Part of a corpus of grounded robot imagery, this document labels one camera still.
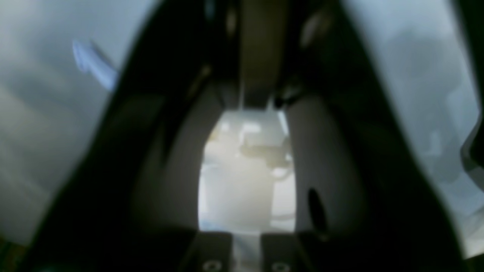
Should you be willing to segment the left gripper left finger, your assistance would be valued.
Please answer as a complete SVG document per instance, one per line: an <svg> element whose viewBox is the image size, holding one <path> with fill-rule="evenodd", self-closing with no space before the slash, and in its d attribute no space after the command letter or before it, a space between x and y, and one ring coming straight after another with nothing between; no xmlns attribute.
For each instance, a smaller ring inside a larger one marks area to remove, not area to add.
<svg viewBox="0 0 484 272"><path fill-rule="evenodd" d="M233 0L164 0L150 15L89 150L21 272L226 272L232 235L201 231L199 174L237 74Z"/></svg>

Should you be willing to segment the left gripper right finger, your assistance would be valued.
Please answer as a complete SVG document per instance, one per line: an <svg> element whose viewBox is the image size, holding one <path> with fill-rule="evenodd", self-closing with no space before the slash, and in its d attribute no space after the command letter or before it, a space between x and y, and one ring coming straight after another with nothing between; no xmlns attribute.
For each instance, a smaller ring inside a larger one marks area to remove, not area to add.
<svg viewBox="0 0 484 272"><path fill-rule="evenodd" d="M261 236L265 272L464 272L352 0L242 1L244 105L283 110L296 222Z"/></svg>

